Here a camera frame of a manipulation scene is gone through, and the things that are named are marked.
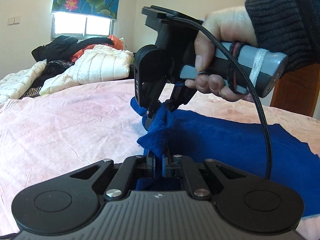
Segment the bed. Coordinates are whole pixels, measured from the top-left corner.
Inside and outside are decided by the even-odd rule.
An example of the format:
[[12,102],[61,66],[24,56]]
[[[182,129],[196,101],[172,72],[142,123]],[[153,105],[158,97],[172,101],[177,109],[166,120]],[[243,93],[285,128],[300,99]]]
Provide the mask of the bed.
[[[161,101],[170,97],[167,84]],[[87,84],[37,98],[0,104],[0,235],[18,232],[11,214],[14,196],[25,187],[76,170],[103,158],[122,162],[142,154],[136,143],[146,132],[130,107],[133,80]],[[182,106],[200,114],[237,122],[259,122],[255,105],[229,103],[196,93]],[[320,156],[320,121],[272,107],[269,124],[279,123]],[[297,229],[319,240],[320,217],[303,219]]]

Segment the folded blue fabric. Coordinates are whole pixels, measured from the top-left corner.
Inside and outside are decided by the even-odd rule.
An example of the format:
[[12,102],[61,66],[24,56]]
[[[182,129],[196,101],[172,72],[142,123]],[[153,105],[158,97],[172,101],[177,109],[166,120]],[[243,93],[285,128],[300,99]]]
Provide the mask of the folded blue fabric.
[[[146,109],[139,107],[135,98],[131,106],[142,116],[144,125]],[[300,194],[305,204],[303,216],[319,214],[319,157],[307,143],[300,142],[279,124],[268,127],[273,150],[271,180]],[[266,145],[260,124],[232,122],[184,110],[171,113],[161,105],[148,133],[137,143],[159,159],[168,146],[171,155],[187,155],[195,162],[212,158],[261,177],[266,172]]]

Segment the dark sweater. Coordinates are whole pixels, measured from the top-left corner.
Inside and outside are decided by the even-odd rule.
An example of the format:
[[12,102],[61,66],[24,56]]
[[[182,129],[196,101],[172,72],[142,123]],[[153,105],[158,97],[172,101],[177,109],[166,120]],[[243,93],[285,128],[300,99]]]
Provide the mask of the dark sweater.
[[289,56],[284,73],[320,63],[320,0],[247,0],[259,47]]

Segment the person's arm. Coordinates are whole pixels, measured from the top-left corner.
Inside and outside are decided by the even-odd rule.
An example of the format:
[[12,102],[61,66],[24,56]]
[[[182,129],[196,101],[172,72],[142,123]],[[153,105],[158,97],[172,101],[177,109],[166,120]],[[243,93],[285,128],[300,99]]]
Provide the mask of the person's arm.
[[320,0],[247,0],[258,46],[289,56],[284,73],[320,63]]
[[[272,52],[284,52],[289,56],[285,73],[320,63],[320,0],[247,0],[245,6],[208,14],[203,26],[222,41],[247,42]],[[195,50],[196,69],[204,71],[215,48],[199,32]],[[228,101],[243,97],[234,94],[217,75],[200,74],[185,85]]]

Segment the black cable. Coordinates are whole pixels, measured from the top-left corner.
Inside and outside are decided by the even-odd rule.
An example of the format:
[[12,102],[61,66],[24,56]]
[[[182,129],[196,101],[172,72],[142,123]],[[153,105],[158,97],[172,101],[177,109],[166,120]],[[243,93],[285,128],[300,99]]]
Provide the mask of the black cable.
[[266,179],[270,179],[271,176],[271,169],[272,169],[272,148],[271,148],[271,139],[270,139],[270,134],[268,130],[268,124],[267,120],[265,117],[265,114],[263,112],[262,104],[260,102],[259,96],[254,88],[254,85],[252,84],[250,78],[247,76],[247,74],[244,72],[242,69],[241,65],[239,62],[230,54],[230,52],[224,47],[219,40],[215,36],[212,35],[211,32],[209,32],[206,28],[204,28],[202,25],[188,19],[180,18],[180,17],[172,17],[171,18],[173,21],[178,22],[178,23],[183,23],[188,26],[191,26],[193,28],[196,28],[196,30],[201,31],[205,36],[208,37],[208,39],[227,57],[228,60],[230,60],[236,68],[240,71],[242,76],[244,77],[244,80],[246,81],[249,92],[252,95],[253,101],[256,105],[257,112],[259,115],[259,119],[262,125],[262,131],[263,131],[263,136],[264,140],[266,143],[267,147],[267,169],[266,169]]
[[8,235],[5,235],[5,236],[0,236],[0,240],[11,239],[11,238],[14,238],[15,236],[17,236],[17,233],[12,233],[12,234],[8,234]]

